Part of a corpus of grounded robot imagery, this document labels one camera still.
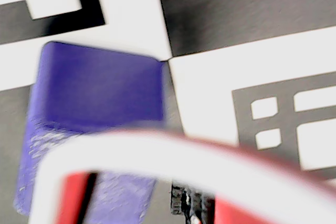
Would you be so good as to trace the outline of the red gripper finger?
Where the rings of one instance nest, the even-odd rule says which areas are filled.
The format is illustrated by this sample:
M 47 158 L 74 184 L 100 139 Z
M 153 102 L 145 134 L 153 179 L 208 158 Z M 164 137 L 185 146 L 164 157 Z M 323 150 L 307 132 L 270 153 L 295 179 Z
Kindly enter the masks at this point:
M 176 182 L 171 184 L 170 210 L 173 215 L 183 215 L 186 223 L 265 223 L 212 195 Z

